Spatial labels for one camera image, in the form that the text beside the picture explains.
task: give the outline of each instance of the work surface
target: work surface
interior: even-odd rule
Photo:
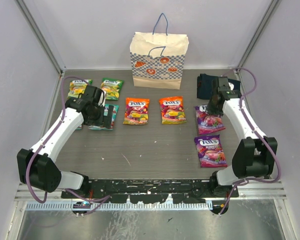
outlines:
[[[135,87],[131,70],[67,71],[65,76],[92,79],[100,87],[102,78],[124,80],[114,130],[90,130],[83,126],[76,130],[62,148],[56,165],[62,171],[74,171],[99,179],[207,179],[220,168],[201,168],[194,138],[197,134],[194,106],[207,104],[197,99],[197,76],[200,73],[220,76],[227,70],[184,70],[180,90]],[[69,92],[69,83],[64,92]],[[183,96],[186,123],[162,125],[159,99]],[[148,124],[123,125],[126,98],[148,98]],[[58,96],[51,125],[61,112]],[[226,161],[230,165],[239,140],[230,123],[223,116],[226,127],[220,141]]]

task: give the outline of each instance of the paper bag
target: paper bag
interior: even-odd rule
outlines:
[[[165,33],[155,33],[165,17]],[[133,83],[136,87],[180,89],[189,40],[186,34],[168,34],[161,13],[153,32],[136,32],[130,44]]]

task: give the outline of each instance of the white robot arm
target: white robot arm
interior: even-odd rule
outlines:
[[[113,106],[109,106],[108,114],[104,116],[105,101],[104,91],[91,85],[86,87],[80,98],[69,98],[65,103],[65,114],[62,123],[60,124],[60,120],[63,113],[30,150],[21,149],[17,154],[20,181],[26,184],[26,170],[30,158],[42,147],[45,139],[55,131],[38,152],[30,167],[29,179],[31,186],[48,193],[53,192],[55,189],[80,190],[86,188],[89,185],[87,176],[75,172],[60,171],[55,162],[61,149],[80,124],[111,127]]]
[[[210,177],[212,188],[231,186],[234,182],[246,177],[269,176],[273,171],[275,160],[255,132],[260,134],[274,153],[276,153],[278,146],[276,139],[267,137],[259,129],[246,109],[245,101],[243,100],[242,108],[251,126],[248,124],[240,108],[240,91],[230,89],[227,77],[215,79],[212,82],[212,88],[213,96],[209,101],[207,111],[210,114],[225,114],[230,119],[240,140],[232,159],[232,165],[214,172],[212,177]]]

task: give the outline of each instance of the candy package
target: candy package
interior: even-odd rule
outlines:
[[[159,100],[162,124],[183,124],[187,122],[182,96],[171,96]]]
[[[119,93],[121,91],[124,81],[112,79],[112,78],[103,78],[101,83],[101,89],[106,92],[106,100],[118,100]]]
[[[206,112],[207,105],[195,106],[195,115],[198,123],[198,134],[212,134],[226,129],[220,115],[209,115]]]
[[[92,84],[91,79],[86,79],[86,81],[89,84]],[[86,86],[87,84],[82,80],[73,80],[72,82],[70,82],[70,87],[69,87],[70,91],[68,93],[68,98],[69,97],[77,98],[79,94],[83,94],[85,92]]]
[[[149,99],[127,97],[125,99],[126,105],[123,124],[147,124],[149,102]]]
[[[197,136],[194,143],[202,168],[227,167],[225,153],[220,143],[220,135]]]
[[[108,108],[109,108],[109,104],[106,104],[105,108],[104,108],[104,114],[103,114],[104,116],[108,116]],[[88,128],[90,130],[113,130],[114,126],[115,126],[115,119],[116,119],[118,109],[119,109],[118,105],[113,105],[111,127],[110,128],[106,128],[104,126],[89,126]]]

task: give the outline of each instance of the teal candy bag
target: teal candy bag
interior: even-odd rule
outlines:
[[[115,126],[115,119],[116,119],[116,115],[117,115],[117,112],[118,112],[118,109],[119,109],[119,106],[118,105],[113,105],[113,112],[112,112],[112,119],[111,119],[111,128],[106,128],[104,126],[88,126],[88,128],[90,130],[113,130],[114,129],[114,126]],[[105,108],[104,108],[104,116],[108,116],[108,108],[109,108],[109,104],[106,104],[105,105]]]

